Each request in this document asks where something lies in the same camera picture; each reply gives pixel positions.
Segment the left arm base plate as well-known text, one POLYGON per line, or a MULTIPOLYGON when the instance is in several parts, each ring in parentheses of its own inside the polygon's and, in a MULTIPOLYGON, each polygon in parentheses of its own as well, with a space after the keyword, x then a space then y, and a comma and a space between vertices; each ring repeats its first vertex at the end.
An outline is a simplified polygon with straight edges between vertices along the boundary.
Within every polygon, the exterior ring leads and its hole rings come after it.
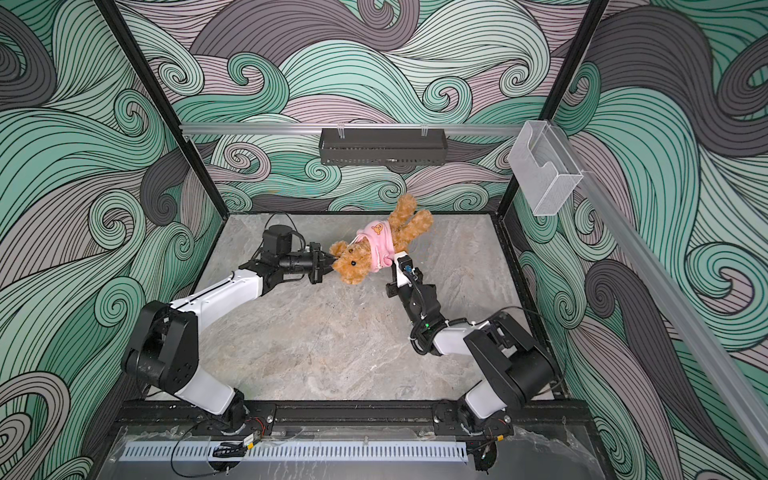
POLYGON ((250 433, 268 436, 272 432, 277 405, 274 402, 244 400, 224 414, 209 416, 192 429, 195 436, 244 437, 250 433))

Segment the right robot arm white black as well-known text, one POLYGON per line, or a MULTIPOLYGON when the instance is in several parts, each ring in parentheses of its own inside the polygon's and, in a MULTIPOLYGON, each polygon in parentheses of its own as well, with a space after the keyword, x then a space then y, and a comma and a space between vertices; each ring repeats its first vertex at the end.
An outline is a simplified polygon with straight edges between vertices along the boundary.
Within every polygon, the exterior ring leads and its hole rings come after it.
POLYGON ((391 267, 387 295, 398 298, 411 322, 409 342, 421 355, 467 356, 482 379, 457 401, 466 427, 509 409, 518 410, 552 382, 555 362, 506 307, 480 322, 449 319, 441 312, 436 286, 411 265, 391 267))

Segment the pink teddy hoodie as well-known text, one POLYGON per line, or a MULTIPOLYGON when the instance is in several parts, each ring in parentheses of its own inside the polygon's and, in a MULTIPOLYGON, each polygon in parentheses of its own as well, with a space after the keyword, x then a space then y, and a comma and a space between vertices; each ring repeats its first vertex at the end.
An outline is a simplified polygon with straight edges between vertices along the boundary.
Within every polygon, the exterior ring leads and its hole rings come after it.
POLYGON ((365 228, 358 230, 353 244, 362 244, 364 241, 368 243, 370 248, 370 271, 372 273, 392 265, 395 250, 392 230, 388 221, 373 221, 365 228))

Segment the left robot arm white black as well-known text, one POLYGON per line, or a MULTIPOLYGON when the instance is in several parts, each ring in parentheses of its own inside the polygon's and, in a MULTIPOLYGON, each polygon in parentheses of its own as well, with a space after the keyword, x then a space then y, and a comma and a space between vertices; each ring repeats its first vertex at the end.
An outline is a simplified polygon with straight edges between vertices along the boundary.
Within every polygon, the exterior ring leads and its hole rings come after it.
POLYGON ((247 416, 244 396, 200 365, 199 334, 281 283, 302 278, 320 283, 332 271, 335 257, 320 244, 303 240, 290 226, 271 226, 255 256, 227 278, 171 303, 147 303, 123 353, 122 370, 237 429, 247 416), (292 249, 294 239, 302 241, 296 251, 292 249))

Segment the brown teddy bear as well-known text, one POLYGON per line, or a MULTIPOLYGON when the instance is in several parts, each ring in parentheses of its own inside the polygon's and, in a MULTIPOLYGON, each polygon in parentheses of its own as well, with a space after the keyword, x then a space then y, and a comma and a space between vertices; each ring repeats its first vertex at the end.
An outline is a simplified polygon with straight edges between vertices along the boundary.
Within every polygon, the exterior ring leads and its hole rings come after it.
POLYGON ((330 254, 335 258, 332 269, 344 284, 360 284, 369 274, 391 267, 396 255, 407 253, 410 244, 433 223, 432 212, 419 210, 416 198, 405 194, 386 219, 368 223, 350 242, 331 245, 330 254))

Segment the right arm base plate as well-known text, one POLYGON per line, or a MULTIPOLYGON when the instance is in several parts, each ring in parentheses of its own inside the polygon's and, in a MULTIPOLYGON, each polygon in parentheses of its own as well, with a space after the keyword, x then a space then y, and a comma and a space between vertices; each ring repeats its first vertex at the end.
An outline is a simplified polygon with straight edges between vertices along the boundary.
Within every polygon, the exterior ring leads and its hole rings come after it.
POLYGON ((512 435, 511 425, 498 412, 486 419, 476 416, 463 397, 433 404, 433 426, 438 435, 497 438, 512 435))

